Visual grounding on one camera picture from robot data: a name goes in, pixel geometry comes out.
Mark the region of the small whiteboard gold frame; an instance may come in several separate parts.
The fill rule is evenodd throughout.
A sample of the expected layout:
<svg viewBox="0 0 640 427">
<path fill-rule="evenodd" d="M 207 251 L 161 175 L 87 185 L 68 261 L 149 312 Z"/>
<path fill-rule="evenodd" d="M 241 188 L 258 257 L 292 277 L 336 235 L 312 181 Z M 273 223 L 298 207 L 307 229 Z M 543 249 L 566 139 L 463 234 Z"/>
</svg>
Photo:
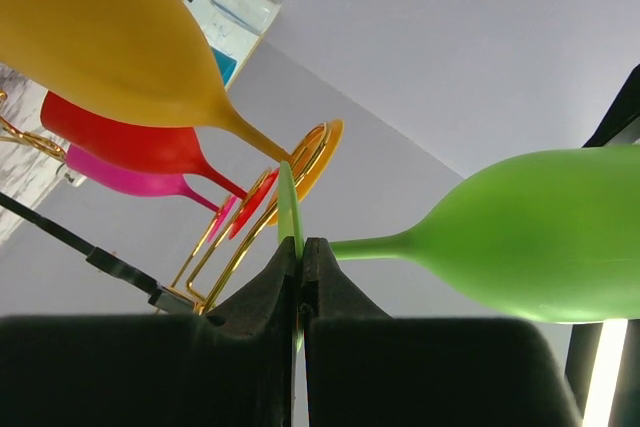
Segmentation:
<svg viewBox="0 0 640 427">
<path fill-rule="evenodd" d="M 254 34 L 235 23 L 219 10 L 211 0 L 182 0 L 203 32 L 209 46 L 236 62 L 234 70 L 224 81 L 229 89 L 254 54 L 264 35 Z"/>
</svg>

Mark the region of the yellow wine glass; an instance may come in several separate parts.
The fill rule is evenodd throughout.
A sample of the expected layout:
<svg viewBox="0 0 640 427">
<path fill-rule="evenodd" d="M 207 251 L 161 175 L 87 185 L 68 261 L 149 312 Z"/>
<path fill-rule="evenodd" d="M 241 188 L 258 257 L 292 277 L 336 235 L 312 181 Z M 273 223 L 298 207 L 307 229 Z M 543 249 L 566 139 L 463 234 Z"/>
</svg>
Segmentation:
<svg viewBox="0 0 640 427">
<path fill-rule="evenodd" d="M 293 155 L 231 105 L 181 0 L 1 0 L 1 60 L 71 103 L 126 124 L 225 130 L 277 161 Z"/>
</svg>

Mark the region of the red wine glass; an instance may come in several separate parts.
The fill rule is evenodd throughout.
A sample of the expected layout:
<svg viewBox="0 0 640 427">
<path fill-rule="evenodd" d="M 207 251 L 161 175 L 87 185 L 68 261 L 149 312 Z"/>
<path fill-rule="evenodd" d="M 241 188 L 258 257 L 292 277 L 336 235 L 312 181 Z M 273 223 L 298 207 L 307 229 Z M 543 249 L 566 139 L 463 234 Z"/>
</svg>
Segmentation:
<svg viewBox="0 0 640 427">
<path fill-rule="evenodd" d="M 115 166 L 150 174 L 193 174 L 209 179 L 243 201 L 230 238 L 246 225 L 275 183 L 278 173 L 258 183 L 253 193 L 215 170 L 201 151 L 195 129 L 132 125 L 101 117 L 49 91 L 40 113 L 50 132 Z"/>
</svg>

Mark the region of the green wine glass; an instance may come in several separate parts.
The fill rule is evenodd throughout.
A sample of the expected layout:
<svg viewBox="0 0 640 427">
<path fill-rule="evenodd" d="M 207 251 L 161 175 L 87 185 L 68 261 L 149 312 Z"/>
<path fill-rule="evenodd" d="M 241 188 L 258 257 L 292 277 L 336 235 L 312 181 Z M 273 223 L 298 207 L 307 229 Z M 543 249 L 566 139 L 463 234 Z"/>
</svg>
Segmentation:
<svg viewBox="0 0 640 427">
<path fill-rule="evenodd" d="M 535 322 L 639 316 L 639 149 L 546 150 L 490 165 L 399 233 L 330 244 L 339 260 L 398 258 L 464 296 Z"/>
</svg>

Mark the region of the pink wine glass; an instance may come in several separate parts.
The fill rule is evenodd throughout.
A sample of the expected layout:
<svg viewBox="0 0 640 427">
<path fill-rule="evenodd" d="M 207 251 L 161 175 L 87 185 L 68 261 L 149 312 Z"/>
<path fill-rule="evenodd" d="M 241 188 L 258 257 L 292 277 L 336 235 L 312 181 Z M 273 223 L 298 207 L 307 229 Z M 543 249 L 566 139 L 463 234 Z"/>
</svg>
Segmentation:
<svg viewBox="0 0 640 427">
<path fill-rule="evenodd" d="M 215 213 L 213 226 L 205 239 L 211 242 L 230 214 L 237 198 L 230 195 L 221 206 L 215 205 L 194 191 L 181 174 L 150 174 L 128 170 L 110 164 L 83 149 L 71 145 L 65 157 L 72 170 L 110 188 L 111 190 L 138 197 L 183 196 Z"/>
</svg>

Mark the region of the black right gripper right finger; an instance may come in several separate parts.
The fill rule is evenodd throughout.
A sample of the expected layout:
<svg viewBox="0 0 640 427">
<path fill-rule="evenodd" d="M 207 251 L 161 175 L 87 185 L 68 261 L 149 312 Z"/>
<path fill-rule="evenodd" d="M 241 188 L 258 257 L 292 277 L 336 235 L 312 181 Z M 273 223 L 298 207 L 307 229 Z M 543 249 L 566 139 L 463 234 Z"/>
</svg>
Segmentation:
<svg viewBox="0 0 640 427">
<path fill-rule="evenodd" d="M 554 355 L 529 322 L 394 318 L 306 242 L 302 287 L 313 426 L 577 426 Z"/>
</svg>

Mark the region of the blue wine glass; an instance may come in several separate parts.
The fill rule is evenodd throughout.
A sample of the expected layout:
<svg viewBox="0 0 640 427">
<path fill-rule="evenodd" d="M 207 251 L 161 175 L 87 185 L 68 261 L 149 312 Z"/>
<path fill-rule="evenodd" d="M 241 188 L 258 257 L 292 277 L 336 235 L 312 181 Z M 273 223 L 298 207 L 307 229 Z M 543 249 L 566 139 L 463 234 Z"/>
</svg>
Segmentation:
<svg viewBox="0 0 640 427">
<path fill-rule="evenodd" d="M 233 78 L 237 66 L 237 61 L 226 53 L 221 52 L 214 47 L 211 48 L 211 51 L 215 57 L 223 81 L 223 85 L 227 87 Z"/>
</svg>

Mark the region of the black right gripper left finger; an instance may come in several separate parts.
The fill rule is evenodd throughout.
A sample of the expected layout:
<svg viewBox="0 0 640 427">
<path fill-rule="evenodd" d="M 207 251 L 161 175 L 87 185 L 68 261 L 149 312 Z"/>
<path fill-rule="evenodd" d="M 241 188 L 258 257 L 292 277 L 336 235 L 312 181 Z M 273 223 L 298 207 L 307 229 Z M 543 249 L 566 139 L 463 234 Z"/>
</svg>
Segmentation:
<svg viewBox="0 0 640 427">
<path fill-rule="evenodd" d="M 206 315 L 1 321 L 5 426 L 288 426 L 295 244 Z"/>
</svg>

